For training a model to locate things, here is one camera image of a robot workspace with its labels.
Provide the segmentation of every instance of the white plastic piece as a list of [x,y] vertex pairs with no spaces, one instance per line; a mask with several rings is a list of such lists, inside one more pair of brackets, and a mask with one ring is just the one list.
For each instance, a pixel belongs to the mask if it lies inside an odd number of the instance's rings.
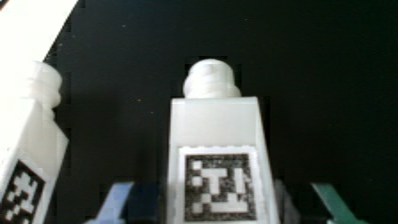
[[68,145],[52,112],[60,76],[39,62],[2,66],[0,74],[0,219],[41,224]]
[[9,0],[0,9],[0,62],[43,61],[76,0]]
[[[279,224],[258,99],[231,97],[231,68],[204,62],[187,78],[187,99],[172,100],[167,224]],[[213,85],[217,78],[197,74],[224,79]]]
[[206,59],[196,63],[190,68],[183,93],[187,98],[240,97],[233,69],[222,61]]

